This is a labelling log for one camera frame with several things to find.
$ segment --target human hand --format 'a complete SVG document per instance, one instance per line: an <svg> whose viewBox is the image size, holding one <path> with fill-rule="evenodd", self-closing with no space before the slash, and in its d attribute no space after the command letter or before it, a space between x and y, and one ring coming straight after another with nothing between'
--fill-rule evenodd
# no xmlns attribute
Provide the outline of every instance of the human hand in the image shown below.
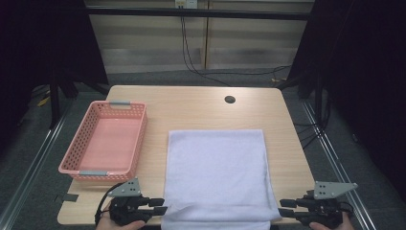
<svg viewBox="0 0 406 230"><path fill-rule="evenodd" d="M109 207L110 203L108 203L108 205L103 209L101 220L99 221L98 226L96 226L96 230L137 230L146 225L146 223L142 220L138 220L125 226L119 226L116 222L111 220L110 213L108 212Z"/></svg>
<svg viewBox="0 0 406 230"><path fill-rule="evenodd" d="M313 230L331 230L318 222L311 222L308 226ZM354 230L347 213L343 212L343 223L334 228L334 230Z"/></svg>

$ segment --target plastic basket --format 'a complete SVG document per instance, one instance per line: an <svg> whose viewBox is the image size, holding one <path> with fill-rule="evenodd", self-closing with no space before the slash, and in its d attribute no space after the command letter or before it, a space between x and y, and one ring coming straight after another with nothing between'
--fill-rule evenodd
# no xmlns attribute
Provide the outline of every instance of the plastic basket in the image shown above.
<svg viewBox="0 0 406 230"><path fill-rule="evenodd" d="M76 180L133 178L146 125L144 103L92 102L59 171Z"/></svg>

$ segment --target black circle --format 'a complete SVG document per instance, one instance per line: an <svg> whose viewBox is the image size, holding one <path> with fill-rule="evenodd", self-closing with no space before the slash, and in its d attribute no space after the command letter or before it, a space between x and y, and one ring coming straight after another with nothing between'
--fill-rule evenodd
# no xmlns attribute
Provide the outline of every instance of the black circle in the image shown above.
<svg viewBox="0 0 406 230"><path fill-rule="evenodd" d="M233 96L227 96L224 98L224 101L226 101L226 103L228 104L233 104L236 102L236 98Z"/></svg>

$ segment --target table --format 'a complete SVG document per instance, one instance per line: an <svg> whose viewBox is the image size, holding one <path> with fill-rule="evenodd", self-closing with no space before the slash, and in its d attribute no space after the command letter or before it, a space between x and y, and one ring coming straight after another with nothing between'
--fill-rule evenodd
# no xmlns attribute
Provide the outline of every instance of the table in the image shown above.
<svg viewBox="0 0 406 230"><path fill-rule="evenodd" d="M227 96L236 101L227 103ZM147 104L147 128L136 171L145 196L164 195L169 131L176 129L262 129L276 200L299 198L313 189L313 176L279 89L116 85L107 100ZM78 200L63 202L58 222L94 224L97 206L114 184L73 180L68 194L79 195ZM282 218L273 224L294 222ZM159 217L148 222L159 223Z"/></svg>

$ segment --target folded towel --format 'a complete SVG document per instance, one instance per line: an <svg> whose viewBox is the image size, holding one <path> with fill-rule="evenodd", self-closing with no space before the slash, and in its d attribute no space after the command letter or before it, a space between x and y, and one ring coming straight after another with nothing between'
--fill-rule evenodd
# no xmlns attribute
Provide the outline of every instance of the folded towel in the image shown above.
<svg viewBox="0 0 406 230"><path fill-rule="evenodd" d="M169 133L162 229L266 229L280 218L262 130Z"/></svg>

